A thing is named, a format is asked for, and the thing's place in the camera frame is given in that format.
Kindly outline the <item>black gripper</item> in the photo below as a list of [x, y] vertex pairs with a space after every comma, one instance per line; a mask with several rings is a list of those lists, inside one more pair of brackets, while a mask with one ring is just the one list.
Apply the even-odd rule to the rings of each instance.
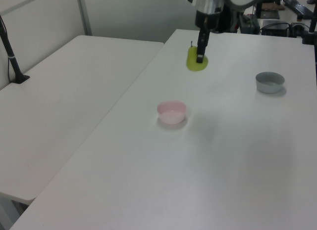
[[205, 14], [196, 11], [195, 25], [200, 29], [197, 42], [197, 63], [202, 63], [205, 56], [206, 47], [208, 46], [210, 31], [218, 30], [220, 13]]

